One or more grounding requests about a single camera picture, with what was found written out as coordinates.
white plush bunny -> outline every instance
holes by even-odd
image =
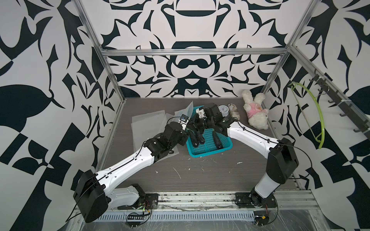
[[[261,103],[265,99],[265,94],[258,93],[254,100],[250,90],[244,90],[242,93],[244,104],[244,110],[247,112],[248,122],[251,126],[257,129],[267,130],[269,125],[267,124],[267,113],[268,109],[262,109]]]

green plastic hanger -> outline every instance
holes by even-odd
[[[308,127],[310,128],[310,131],[311,131],[311,133],[312,133],[313,137],[315,138],[315,140],[316,140],[317,142],[319,142],[319,143],[320,143],[320,145],[319,145],[319,149],[321,149],[321,148],[322,148],[322,146],[324,145],[324,140],[325,140],[325,124],[324,124],[324,117],[323,117],[323,114],[322,114],[322,112],[321,112],[320,105],[319,105],[319,103],[317,102],[317,98],[318,98],[318,96],[319,96],[319,95],[321,95],[321,94],[319,94],[318,96],[316,96],[316,97],[315,97],[315,96],[312,94],[312,92],[311,92],[307,87],[305,87],[303,84],[298,83],[298,82],[292,82],[291,84],[289,84],[289,86],[290,86],[290,85],[291,85],[290,89],[292,90],[292,93],[293,93],[293,95],[294,95],[294,98],[296,99],[296,101],[297,101],[297,103],[298,103],[299,109],[301,110],[301,112],[302,112],[302,114],[303,114],[303,117],[305,118],[305,120],[306,120],[306,122],[307,122],[307,125],[308,125]],[[312,131],[312,129],[311,129],[311,125],[308,123],[308,120],[307,120],[307,118],[306,118],[306,115],[305,115],[305,113],[303,112],[301,105],[299,104],[299,101],[298,101],[298,99],[297,99],[297,97],[296,97],[296,94],[294,93],[294,89],[296,88],[296,86],[297,86],[297,85],[298,85],[298,86],[301,86],[304,90],[306,90],[306,91],[308,92],[308,94],[311,96],[311,98],[313,99],[313,101],[315,102],[315,104],[316,104],[317,111],[319,112],[319,116],[320,116],[320,122],[321,122],[321,133],[320,133],[320,134],[318,134],[317,136],[315,136],[315,134],[313,133],[313,131]]]

cable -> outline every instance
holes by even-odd
[[[169,121],[170,119],[173,119],[173,118],[181,118],[181,116],[175,116],[175,117],[169,118],[169,119],[167,120],[167,124],[168,124],[168,121]]]
[[[304,154],[306,154],[306,156],[308,157],[308,159],[310,160],[310,163],[311,163],[311,170],[310,170],[310,172],[309,172],[306,176],[304,176],[304,178],[306,178],[306,177],[308,177],[309,175],[311,175],[311,173],[312,173],[312,160],[311,160],[311,158],[308,156],[308,154],[307,154],[305,151],[303,151],[302,149],[300,149],[299,147],[296,147],[296,146],[286,145],[286,144],[284,144],[284,143],[276,143],[276,142],[274,142],[274,141],[271,141],[270,139],[266,139],[266,138],[264,138],[264,137],[262,137],[262,136],[257,135],[257,134],[256,134],[256,133],[254,133],[254,132],[251,132],[251,131],[248,131],[247,129],[245,129],[245,127],[243,127],[243,126],[239,123],[239,121],[238,121],[238,120],[237,120],[237,122],[238,122],[239,126],[240,126],[241,128],[243,128],[243,131],[250,132],[250,133],[252,133],[252,134],[254,134],[254,135],[256,135],[256,136],[258,136],[258,137],[260,137],[260,138],[262,138],[262,139],[264,139],[264,140],[266,140],[267,142],[271,142],[271,143],[275,143],[275,144],[279,144],[279,145],[285,145],[285,146],[288,146],[288,147],[293,147],[293,148],[296,148],[296,149],[301,150]],[[297,179],[302,179],[302,178],[288,178],[288,179],[297,180]]]
[[[89,181],[89,180],[91,180],[92,178],[94,178],[95,177],[95,174],[94,174],[94,176],[92,176],[92,177],[90,177],[89,179],[87,179],[87,181]],[[76,204],[74,205],[74,207],[73,207],[73,209],[72,209],[72,211],[71,211],[71,214],[68,216],[68,218],[65,220],[65,222],[68,222],[69,220],[71,220],[72,218],[74,218],[75,216],[77,216],[77,215],[79,215],[79,214],[81,214],[81,213],[79,213],[79,214],[77,214],[77,215],[75,215],[75,216],[73,216],[73,217],[71,217],[72,216],[72,214],[73,214],[73,211],[74,211],[74,209],[77,207],[77,203],[80,201],[80,199],[81,199],[81,197],[85,194],[85,192],[88,190],[88,189],[90,189],[90,187],[88,187],[82,194],[81,194],[81,196],[80,196],[80,198],[79,198],[79,200],[76,202]]]
[[[150,213],[149,218],[146,221],[144,221],[143,223],[141,223],[140,225],[144,224],[145,222],[147,222],[150,219],[150,217],[152,216],[152,210],[150,210],[149,213]]]
[[[139,150],[138,154],[135,156],[135,158],[140,154],[141,149],[142,149],[142,147],[144,146],[144,144],[145,144],[146,142],[147,142],[147,140],[146,140],[146,141],[144,141],[144,142],[142,143],[141,148],[140,148],[140,150]]]
[[[74,218],[74,217],[76,217],[76,216],[78,216],[78,215],[80,215],[81,213],[77,213],[76,215],[74,215],[73,217],[71,217],[71,218],[69,218],[68,220],[66,220],[66,222],[67,221],[69,221],[69,220],[71,220],[72,218]]]
[[[127,217],[126,217],[126,223],[127,223],[127,224],[128,224],[127,219],[128,219],[128,217],[129,217],[129,216],[133,216],[133,217],[146,217],[146,216],[149,216],[149,218],[148,218],[148,219],[146,219],[143,223],[140,223],[140,224],[136,225],[136,227],[138,227],[139,225],[144,224],[145,222],[147,222],[147,221],[150,219],[150,217],[152,216],[152,211],[150,211],[150,212],[149,212],[149,210],[148,210],[148,213],[147,213],[147,214],[144,214],[144,215],[139,215],[139,214],[137,214],[136,212],[130,213],[130,214],[129,214],[129,215],[127,215]]]
[[[141,148],[140,148],[140,150],[139,150],[139,152],[138,152],[138,154],[133,158],[133,159],[131,159],[130,161],[128,161],[128,162],[126,162],[126,163],[124,163],[123,165],[121,165],[121,166],[119,166],[119,167],[117,167],[117,168],[115,168],[115,169],[113,169],[112,171],[110,171],[107,175],[109,175],[109,174],[111,174],[112,172],[114,172],[115,170],[117,170],[117,169],[119,169],[119,168],[121,168],[121,167],[123,167],[123,166],[125,166],[125,165],[127,165],[128,163],[130,163],[131,161],[133,161],[134,159],[136,159],[136,157],[139,155],[139,153],[141,152],[141,149],[142,149],[142,147],[144,146],[144,143],[145,143],[146,141],[144,141],[143,143],[142,143],[142,145],[141,145]],[[92,179],[92,178],[94,178],[95,177],[95,174],[94,174],[94,176],[93,177],[90,177],[89,179],[87,179],[86,180],[86,182],[87,181],[89,181],[90,179]],[[67,218],[67,220],[65,221],[65,222],[68,222],[69,220],[71,220],[72,218],[74,218],[75,216],[77,216],[77,215],[79,215],[79,214],[81,214],[81,213],[79,213],[79,214],[77,214],[77,215],[75,215],[75,216],[73,216],[73,217],[71,217],[71,215],[73,214],[73,211],[74,211],[74,209],[77,207],[77,204],[79,203],[79,201],[81,200],[81,198],[82,198],[82,196],[93,186],[93,185],[95,185],[97,182],[99,182],[101,179],[103,179],[105,177],[105,175],[103,176],[103,177],[101,177],[99,180],[97,180],[96,182],[94,182],[92,185],[90,185],[90,187],[88,187],[82,194],[81,194],[81,196],[80,196],[80,198],[78,199],[78,201],[76,202],[76,204],[75,204],[75,206],[73,207],[73,209],[72,209],[72,211],[71,211],[71,214],[68,216],[68,218]]]
[[[274,197],[274,200],[276,201],[276,207],[277,207],[276,216],[275,216],[275,218],[274,218],[272,221],[270,221],[269,223],[267,223],[267,224],[265,224],[265,225],[268,225],[268,224],[273,223],[273,222],[276,220],[276,218],[278,217],[278,215],[279,215],[279,205],[278,205],[278,201],[276,200],[276,198],[275,198],[274,194],[272,194],[272,196]]]

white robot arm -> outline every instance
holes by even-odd
[[[267,198],[298,166],[298,161],[292,144],[287,139],[277,140],[250,129],[230,116],[222,117],[217,105],[203,106],[203,117],[194,116],[189,120],[185,115],[179,122],[166,125],[165,131],[143,143],[141,149],[120,161],[119,163],[96,172],[87,171],[82,174],[76,187],[74,199],[85,219],[92,222],[100,217],[109,207],[133,205],[140,197],[142,189],[139,186],[130,186],[120,190],[113,190],[124,180],[140,169],[152,165],[159,159],[167,156],[176,144],[184,145],[188,135],[185,128],[197,129],[203,133],[204,129],[213,128],[230,138],[252,147],[268,159],[266,173],[247,197],[244,204],[254,207],[263,206]]]

pink shirt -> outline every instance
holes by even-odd
[[[250,105],[251,109],[247,112],[248,119],[250,119],[252,116],[257,114],[258,112],[262,111],[261,104],[250,103],[249,105]]]

